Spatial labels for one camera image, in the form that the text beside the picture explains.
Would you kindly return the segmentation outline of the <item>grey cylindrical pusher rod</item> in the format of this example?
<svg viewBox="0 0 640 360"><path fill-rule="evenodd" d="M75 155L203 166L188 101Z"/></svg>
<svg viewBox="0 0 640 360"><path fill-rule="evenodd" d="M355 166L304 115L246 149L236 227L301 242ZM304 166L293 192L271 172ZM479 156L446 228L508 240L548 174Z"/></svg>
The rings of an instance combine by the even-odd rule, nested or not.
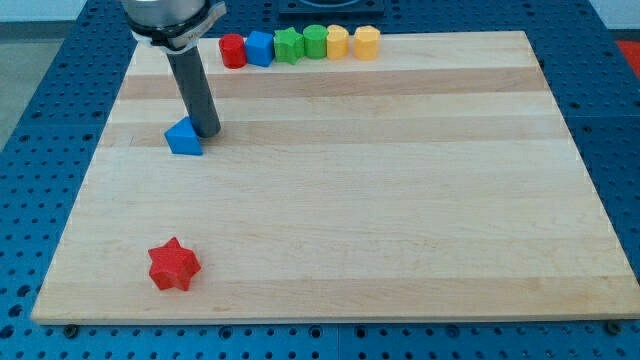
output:
<svg viewBox="0 0 640 360"><path fill-rule="evenodd" d="M221 123L198 47L167 58L195 133L201 138L217 135Z"/></svg>

